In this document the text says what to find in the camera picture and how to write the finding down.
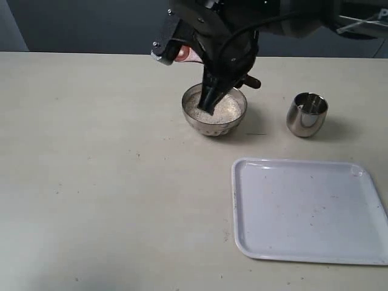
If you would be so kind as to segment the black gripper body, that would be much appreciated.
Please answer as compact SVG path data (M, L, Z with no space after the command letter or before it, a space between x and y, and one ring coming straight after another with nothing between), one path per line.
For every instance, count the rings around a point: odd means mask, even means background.
M192 49L204 72L235 86L252 68L258 52L257 23L263 1L169 1L169 8L195 32Z

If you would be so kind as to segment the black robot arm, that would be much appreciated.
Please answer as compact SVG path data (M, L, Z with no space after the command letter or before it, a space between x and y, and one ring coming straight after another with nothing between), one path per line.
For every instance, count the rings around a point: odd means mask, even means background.
M183 47L204 66L199 108L212 113L251 77L261 32L302 38L326 27L344 38L387 38L386 1L171 1L155 58L171 64Z

